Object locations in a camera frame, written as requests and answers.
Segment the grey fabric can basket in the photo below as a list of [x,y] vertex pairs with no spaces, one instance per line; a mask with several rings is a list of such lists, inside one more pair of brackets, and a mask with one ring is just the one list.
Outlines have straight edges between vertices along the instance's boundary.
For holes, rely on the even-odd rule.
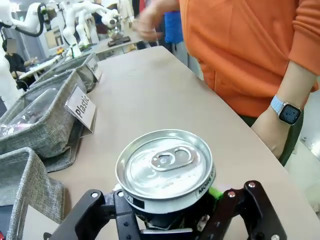
[[5,240],[22,240],[28,207],[59,224],[65,189],[48,176],[38,155],[24,147],[0,155],[0,233]]

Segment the seated person in black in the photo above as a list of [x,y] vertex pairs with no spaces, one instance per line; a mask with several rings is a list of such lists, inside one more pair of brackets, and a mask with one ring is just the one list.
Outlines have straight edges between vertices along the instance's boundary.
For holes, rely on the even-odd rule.
[[19,78],[27,70],[27,62],[17,53],[17,43],[13,38],[7,38],[2,43],[5,58],[9,62],[9,71],[14,79]]

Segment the white Plastic label sign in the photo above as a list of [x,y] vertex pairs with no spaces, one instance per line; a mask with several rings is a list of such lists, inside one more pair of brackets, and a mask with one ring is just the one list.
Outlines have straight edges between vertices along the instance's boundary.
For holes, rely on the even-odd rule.
[[87,94],[77,85],[67,99],[64,107],[86,128],[83,136],[94,133],[97,106]]

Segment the person's right hand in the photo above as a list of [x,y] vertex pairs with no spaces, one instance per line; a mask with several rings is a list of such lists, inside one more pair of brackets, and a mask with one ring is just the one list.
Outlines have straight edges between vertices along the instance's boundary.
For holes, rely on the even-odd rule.
[[154,42],[162,35],[156,27],[167,12],[180,9],[179,0],[152,0],[133,22],[133,30],[147,42]]

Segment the clear plastic container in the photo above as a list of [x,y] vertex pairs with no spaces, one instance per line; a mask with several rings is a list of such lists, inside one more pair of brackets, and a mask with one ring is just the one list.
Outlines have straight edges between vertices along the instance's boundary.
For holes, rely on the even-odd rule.
[[37,123],[47,112],[55,97],[59,93],[58,88],[48,88],[39,96],[23,97],[17,103],[19,110],[9,122],[10,125],[33,125]]

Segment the silver top black can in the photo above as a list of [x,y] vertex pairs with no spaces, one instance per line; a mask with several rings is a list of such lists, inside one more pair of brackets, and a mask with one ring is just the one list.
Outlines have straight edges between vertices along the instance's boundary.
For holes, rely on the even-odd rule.
[[189,228],[205,215],[216,178],[211,150],[199,136],[162,129],[132,141],[119,155],[115,175],[127,202],[147,228]]

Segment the blue fabric garment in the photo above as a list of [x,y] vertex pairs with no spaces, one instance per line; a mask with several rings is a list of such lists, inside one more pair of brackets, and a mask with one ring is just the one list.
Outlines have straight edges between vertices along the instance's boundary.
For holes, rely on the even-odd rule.
[[164,14],[165,41],[179,44],[184,41],[180,11],[171,11]]

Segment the white Bottle label sign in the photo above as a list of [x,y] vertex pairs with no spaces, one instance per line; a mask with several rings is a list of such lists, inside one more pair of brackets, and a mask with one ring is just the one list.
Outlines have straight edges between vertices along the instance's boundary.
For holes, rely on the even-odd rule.
[[96,80],[98,82],[100,82],[101,77],[102,77],[102,70],[100,69],[98,62],[96,61],[95,58],[91,58],[88,62],[87,62],[87,66],[88,68],[91,70],[91,72],[93,73],[94,77],[96,78]]

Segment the grey fabric bottle basket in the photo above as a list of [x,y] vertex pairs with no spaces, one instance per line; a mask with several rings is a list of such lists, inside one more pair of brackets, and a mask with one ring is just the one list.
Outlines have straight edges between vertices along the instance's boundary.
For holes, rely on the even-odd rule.
[[99,61],[95,53],[87,53],[80,57],[76,57],[71,60],[65,60],[62,63],[57,63],[54,67],[50,68],[47,72],[41,75],[38,80],[32,83],[29,88],[34,88],[36,84],[39,84],[40,82],[48,80],[52,77],[56,77],[60,74],[65,74],[70,70],[76,70],[83,84],[85,85],[87,92],[89,93],[94,89],[96,82],[98,82],[87,66],[87,62],[92,58],[94,58],[97,62]]

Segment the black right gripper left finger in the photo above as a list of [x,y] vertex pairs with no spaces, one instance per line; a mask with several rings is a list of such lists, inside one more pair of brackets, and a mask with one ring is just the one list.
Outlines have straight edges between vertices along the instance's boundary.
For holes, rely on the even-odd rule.
[[96,240],[110,220],[116,221],[118,240],[141,240],[136,216],[124,192],[104,195],[97,189],[85,192],[47,240]]

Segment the person's left forearm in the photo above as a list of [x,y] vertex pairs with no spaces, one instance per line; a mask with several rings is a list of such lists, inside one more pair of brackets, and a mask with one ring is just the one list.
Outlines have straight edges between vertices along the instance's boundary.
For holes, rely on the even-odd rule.
[[281,102],[302,109],[316,80],[317,76],[314,73],[290,60],[276,97]]

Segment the white Can label sign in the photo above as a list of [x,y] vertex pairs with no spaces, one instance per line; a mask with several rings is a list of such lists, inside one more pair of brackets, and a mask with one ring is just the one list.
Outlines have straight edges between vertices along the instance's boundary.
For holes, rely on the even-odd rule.
[[59,224],[32,206],[27,207],[22,240],[50,240]]

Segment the black tray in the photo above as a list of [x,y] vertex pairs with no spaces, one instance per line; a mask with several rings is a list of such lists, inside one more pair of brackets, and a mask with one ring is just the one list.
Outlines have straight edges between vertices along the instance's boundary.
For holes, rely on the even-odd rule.
[[108,47],[114,47],[114,46],[118,46],[124,43],[128,43],[131,41],[131,38],[129,36],[122,36],[120,38],[114,39],[114,40],[110,40],[107,45]]

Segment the person in orange hoodie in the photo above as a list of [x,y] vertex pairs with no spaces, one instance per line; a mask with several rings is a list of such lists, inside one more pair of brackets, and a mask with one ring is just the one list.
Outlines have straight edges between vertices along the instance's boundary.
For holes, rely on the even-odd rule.
[[[289,61],[320,76],[320,0],[178,1],[183,38],[205,83],[250,127],[271,106]],[[290,125],[282,165],[300,135],[304,107]]]

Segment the blue band smartwatch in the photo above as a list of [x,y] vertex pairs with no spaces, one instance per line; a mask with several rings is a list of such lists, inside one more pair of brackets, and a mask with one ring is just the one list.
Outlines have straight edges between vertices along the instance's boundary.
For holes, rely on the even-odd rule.
[[293,126],[301,115],[301,110],[288,102],[282,102],[275,95],[270,103],[277,117],[284,123]]

